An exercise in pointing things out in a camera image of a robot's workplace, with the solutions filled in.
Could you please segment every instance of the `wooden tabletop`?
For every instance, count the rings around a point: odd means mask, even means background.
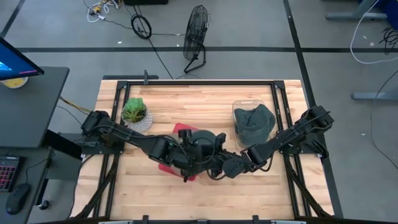
[[[292,120],[307,110],[300,80],[284,80]],[[117,80],[103,80],[96,110],[111,114]],[[123,93],[119,105],[123,103]],[[224,148],[238,152],[232,122],[232,105],[236,100],[262,100],[275,111],[271,88],[264,85],[149,85],[132,86],[130,97],[141,97],[153,115],[154,123],[146,134],[171,133],[176,123],[226,133]],[[121,106],[118,108],[120,120]],[[282,114],[287,128],[285,115]],[[275,136],[277,127],[271,133]],[[321,160],[314,154],[300,156],[307,188],[328,213],[333,213]],[[76,188],[76,215],[89,201],[98,185],[102,156],[94,156],[80,172]],[[301,194],[297,190],[300,214],[304,214]],[[158,163],[142,151],[127,144],[119,162],[111,219],[151,220],[248,220],[293,218],[284,162],[275,154],[269,172],[241,174],[234,179],[211,180],[206,173],[193,182],[162,172]]]

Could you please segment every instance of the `monitor screen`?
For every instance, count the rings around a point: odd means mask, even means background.
[[[0,80],[39,75],[43,71],[0,38]]]

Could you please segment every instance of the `white cable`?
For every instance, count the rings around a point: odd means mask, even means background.
[[[92,8],[94,8],[95,6],[97,6],[97,5],[101,4],[101,3],[104,4],[103,7],[102,7],[102,9],[104,9],[104,12],[107,13],[107,14],[109,13],[109,7],[108,7],[108,6],[113,6],[113,5],[114,5],[114,4],[108,3],[108,2],[104,3],[103,0],[100,0],[99,3],[96,3],[96,4],[92,5],[92,6],[90,6],[90,7],[87,9],[87,21],[88,21],[88,22],[93,23],[93,22],[97,22],[98,20],[100,20],[100,15],[101,15],[101,14],[100,14],[100,13],[96,13],[96,15],[98,16],[98,18],[97,18],[96,20],[91,21],[91,20],[90,20],[90,11],[91,11]]]
[[[358,30],[359,25],[361,24],[362,20],[365,18],[365,15],[366,15],[368,12],[370,12],[370,10],[371,10],[379,1],[380,1],[380,0],[377,0],[376,2],[374,2],[374,4],[369,8],[369,10],[368,10],[367,12],[365,12],[365,13],[362,15],[362,18],[359,20],[358,25],[357,25],[356,28],[355,28],[354,36],[353,36],[353,39],[351,40],[351,44],[349,45],[349,49],[350,49],[350,51],[351,51],[351,54],[352,54],[353,57],[355,58],[355,60],[356,60],[357,62],[362,63],[362,64],[365,64],[365,65],[371,65],[371,64],[375,64],[375,63],[379,63],[379,62],[391,62],[391,61],[393,61],[393,60],[398,59],[398,57],[395,57],[395,58],[392,58],[392,59],[379,60],[379,61],[376,61],[376,62],[363,62],[363,61],[361,61],[360,59],[358,59],[357,57],[355,57],[355,54],[354,54],[354,52],[353,52],[353,43],[354,43],[354,39],[355,39],[355,36],[356,36],[356,31]]]

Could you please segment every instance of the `black fan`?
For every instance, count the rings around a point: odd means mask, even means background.
[[[206,64],[206,48],[203,45],[208,28],[207,9],[202,5],[193,8],[188,21],[184,40],[184,57],[190,61],[184,69],[185,73],[200,68]],[[203,50],[203,63],[188,70],[193,61],[198,59],[200,51]]]

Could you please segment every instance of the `computer mouse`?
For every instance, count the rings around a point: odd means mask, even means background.
[[[6,211],[8,214],[15,215],[19,213],[22,208],[24,208],[24,204],[29,194],[29,190],[29,184],[19,184],[14,187],[14,190],[8,196],[6,202]]]

